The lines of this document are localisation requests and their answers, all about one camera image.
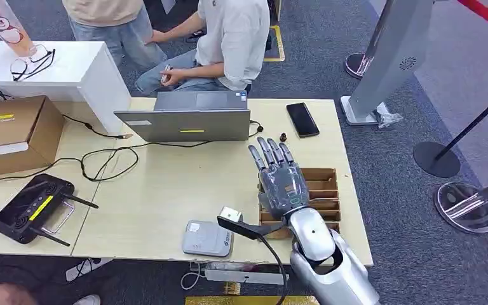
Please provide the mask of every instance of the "beige desk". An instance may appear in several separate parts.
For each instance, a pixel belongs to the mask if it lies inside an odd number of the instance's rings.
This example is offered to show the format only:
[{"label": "beige desk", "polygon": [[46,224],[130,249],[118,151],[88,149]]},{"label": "beige desk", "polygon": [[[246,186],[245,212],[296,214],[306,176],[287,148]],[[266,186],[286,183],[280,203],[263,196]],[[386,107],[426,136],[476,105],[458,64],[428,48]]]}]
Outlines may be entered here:
[{"label": "beige desk", "polygon": [[[365,265],[372,258],[356,198],[336,109],[332,100],[306,100],[321,134],[299,139],[285,106],[301,100],[249,100],[252,119],[262,123],[265,138],[287,134],[287,145],[302,167],[333,167],[338,172],[341,234]],[[153,98],[133,98],[132,109],[152,109]],[[143,144],[135,136],[118,145]],[[275,263],[258,241],[235,235],[229,257],[216,259],[182,253],[181,242],[189,220],[216,221],[223,206],[243,213],[246,222],[259,220],[257,168],[247,142],[213,142],[195,148],[147,146],[137,149],[138,165],[126,175],[100,184],[72,253],[78,257],[115,257],[177,261]],[[106,175],[133,162],[123,152],[110,163]],[[285,264],[290,241],[272,241]]]},{"label": "beige desk", "polygon": [[[60,145],[57,152],[57,158],[81,158],[81,156],[90,151],[113,147],[114,139],[102,138],[83,125],[66,122]],[[96,170],[100,168],[107,154],[93,156],[88,160],[87,172],[95,175]],[[36,172],[35,170],[14,173],[11,175],[28,175]],[[81,175],[81,167],[75,161],[61,161],[46,173],[54,175],[64,180],[72,182],[76,186],[76,196],[92,200],[98,183],[89,182]],[[0,210],[23,188],[31,178],[0,181]],[[88,211],[88,207],[79,203],[75,204],[76,210],[56,234],[60,238],[71,244],[65,247],[46,238],[37,237],[33,242],[22,245],[0,233],[0,254],[31,254],[31,255],[71,255],[74,244],[78,238],[81,226]]]}]

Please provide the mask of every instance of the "silver robotic arm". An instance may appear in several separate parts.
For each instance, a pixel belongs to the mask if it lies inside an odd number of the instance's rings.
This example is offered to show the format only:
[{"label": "silver robotic arm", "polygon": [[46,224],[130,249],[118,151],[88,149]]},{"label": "silver robotic arm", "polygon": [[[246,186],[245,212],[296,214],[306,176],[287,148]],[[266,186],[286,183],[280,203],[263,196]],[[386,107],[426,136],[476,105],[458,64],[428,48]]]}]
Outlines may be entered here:
[{"label": "silver robotic arm", "polygon": [[[257,138],[266,163],[255,146],[248,148],[259,170],[265,191],[261,205],[294,234],[290,263],[297,277],[314,293],[321,305],[375,305],[379,295],[367,279],[367,270],[341,236],[330,230],[321,215],[308,205],[309,193],[298,164],[284,143]],[[279,227],[244,224],[240,219],[219,224],[235,233],[255,239]],[[327,259],[334,263],[326,273],[316,268]]]}]

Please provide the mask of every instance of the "gray laptop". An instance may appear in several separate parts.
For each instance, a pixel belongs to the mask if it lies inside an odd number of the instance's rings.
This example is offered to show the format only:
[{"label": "gray laptop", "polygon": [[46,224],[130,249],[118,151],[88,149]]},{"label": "gray laptop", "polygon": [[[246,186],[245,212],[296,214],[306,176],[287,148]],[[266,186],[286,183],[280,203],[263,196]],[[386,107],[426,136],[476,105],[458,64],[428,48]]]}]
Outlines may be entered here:
[{"label": "gray laptop", "polygon": [[159,92],[154,110],[114,111],[147,142],[247,140],[245,91]]}]

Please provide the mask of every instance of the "beige shirt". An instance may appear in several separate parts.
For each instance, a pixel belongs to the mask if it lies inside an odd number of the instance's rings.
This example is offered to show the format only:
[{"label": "beige shirt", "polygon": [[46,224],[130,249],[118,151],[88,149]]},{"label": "beige shirt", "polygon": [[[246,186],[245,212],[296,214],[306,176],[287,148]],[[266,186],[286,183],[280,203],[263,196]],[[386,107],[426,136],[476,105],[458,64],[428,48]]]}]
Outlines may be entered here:
[{"label": "beige shirt", "polygon": [[134,20],[143,0],[62,0],[62,4],[77,23],[108,27]]},{"label": "beige shirt", "polygon": [[200,65],[224,63],[218,80],[231,90],[244,90],[261,71],[270,29],[266,0],[199,0],[199,17],[207,34],[197,42]]}]

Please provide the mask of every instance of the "snowman logo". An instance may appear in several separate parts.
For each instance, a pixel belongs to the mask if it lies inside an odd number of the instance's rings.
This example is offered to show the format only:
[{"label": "snowman logo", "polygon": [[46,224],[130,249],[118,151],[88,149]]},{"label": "snowman logo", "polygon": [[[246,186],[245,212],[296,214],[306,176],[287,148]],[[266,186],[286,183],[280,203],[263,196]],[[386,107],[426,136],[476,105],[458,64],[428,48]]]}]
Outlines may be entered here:
[{"label": "snowman logo", "polygon": [[24,36],[20,30],[10,25],[8,19],[0,17],[0,37],[7,43],[19,43]]}]

